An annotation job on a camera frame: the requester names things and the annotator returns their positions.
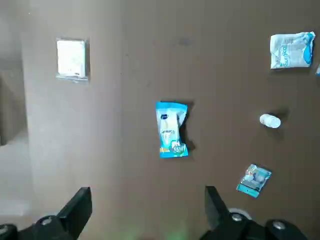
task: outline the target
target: blue package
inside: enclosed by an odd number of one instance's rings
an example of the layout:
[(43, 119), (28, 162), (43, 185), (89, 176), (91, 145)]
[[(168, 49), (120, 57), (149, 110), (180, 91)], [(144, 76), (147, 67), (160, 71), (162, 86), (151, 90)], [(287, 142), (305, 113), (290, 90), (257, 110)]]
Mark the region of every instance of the blue package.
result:
[(160, 158), (188, 156), (186, 144), (182, 143), (179, 128), (184, 123), (188, 106), (175, 102), (157, 102), (155, 105), (158, 134), (160, 137)]
[(267, 180), (271, 177), (271, 174), (271, 171), (251, 164), (236, 189), (256, 198), (259, 196)]

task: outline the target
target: screw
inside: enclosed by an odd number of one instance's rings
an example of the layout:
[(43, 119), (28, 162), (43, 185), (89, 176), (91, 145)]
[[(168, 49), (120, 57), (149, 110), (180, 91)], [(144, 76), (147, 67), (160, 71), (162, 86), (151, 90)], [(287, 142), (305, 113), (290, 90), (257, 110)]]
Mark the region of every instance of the screw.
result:
[(0, 228), (0, 235), (5, 234), (8, 231), (8, 226), (4, 225)]
[(49, 218), (43, 220), (41, 224), (42, 224), (43, 226), (45, 226), (45, 225), (50, 224), (51, 222), (52, 222), (51, 217), (49, 217)]
[(232, 219), (236, 222), (242, 221), (242, 216), (240, 214), (232, 214)]
[(280, 222), (280, 221), (274, 221), (272, 223), (273, 227), (278, 229), (278, 230), (284, 230), (286, 228), (285, 224)]

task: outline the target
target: blue snack wrapper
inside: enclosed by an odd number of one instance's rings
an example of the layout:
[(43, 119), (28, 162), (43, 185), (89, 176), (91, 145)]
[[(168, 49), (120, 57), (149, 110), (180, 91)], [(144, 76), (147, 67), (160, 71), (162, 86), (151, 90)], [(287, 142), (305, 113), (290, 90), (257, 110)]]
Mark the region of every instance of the blue snack wrapper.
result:
[(160, 158), (188, 156), (186, 144), (182, 143), (179, 128), (184, 123), (188, 106), (175, 102), (157, 102), (155, 105), (158, 134), (161, 142)]
[(271, 177), (271, 174), (271, 171), (251, 164), (236, 189), (256, 198), (259, 196), (267, 180)]

